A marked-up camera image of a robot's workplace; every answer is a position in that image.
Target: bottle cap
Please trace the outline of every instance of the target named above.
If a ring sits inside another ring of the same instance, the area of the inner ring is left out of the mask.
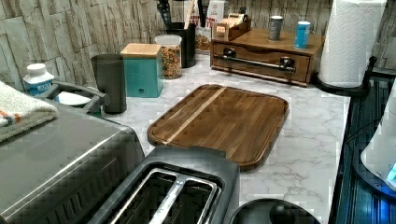
[[[27,71],[31,77],[37,77],[44,75],[47,72],[47,68],[43,63],[33,63],[27,66]]]

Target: wall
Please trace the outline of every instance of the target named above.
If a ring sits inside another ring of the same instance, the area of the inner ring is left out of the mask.
[[[155,0],[0,0],[0,80],[22,90],[29,63],[45,63],[57,79],[96,87],[90,58],[120,52],[128,43],[152,42],[163,21]],[[183,21],[187,3],[169,1],[172,21]],[[254,27],[270,15],[285,18],[284,30],[312,21],[323,35],[331,0],[228,0],[226,11],[246,6]],[[377,66],[396,69],[396,6],[389,0],[373,53]]]

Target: paper towel holder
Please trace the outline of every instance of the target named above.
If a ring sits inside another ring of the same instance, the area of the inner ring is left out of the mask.
[[[359,87],[354,87],[354,88],[343,88],[343,87],[336,87],[333,85],[329,85],[327,83],[322,82],[318,78],[318,72],[316,72],[313,76],[313,81],[312,84],[314,84],[315,87],[322,91],[326,91],[331,94],[335,95],[341,95],[341,96],[349,96],[349,97],[363,97],[366,96],[371,88],[370,84],[370,76],[373,73],[373,68],[374,65],[377,61],[377,58],[375,56],[372,56],[369,59],[369,64],[367,65],[367,70],[364,73],[363,81]]]

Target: black cylinder container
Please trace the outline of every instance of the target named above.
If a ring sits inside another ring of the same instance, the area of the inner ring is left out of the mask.
[[[170,29],[166,30],[168,35],[181,36],[181,67],[189,68],[195,65],[195,24],[190,23],[187,30],[184,22],[172,22]]]
[[[126,110],[125,77],[123,60],[119,54],[101,54],[91,58],[98,89],[110,98],[104,106],[107,114],[119,114]]]

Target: black canister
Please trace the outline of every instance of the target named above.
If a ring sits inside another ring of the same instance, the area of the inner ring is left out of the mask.
[[[107,114],[119,114],[126,110],[125,77],[122,56],[119,54],[101,54],[91,58],[93,72],[98,89],[110,98],[110,104],[104,106]]]
[[[181,36],[181,67],[189,68],[195,65],[195,24],[190,23],[187,30],[184,22],[172,22],[170,29],[166,30],[168,35]]]
[[[270,21],[270,34],[268,35],[269,40],[277,41],[280,37],[280,30],[282,28],[283,17],[272,16]]]

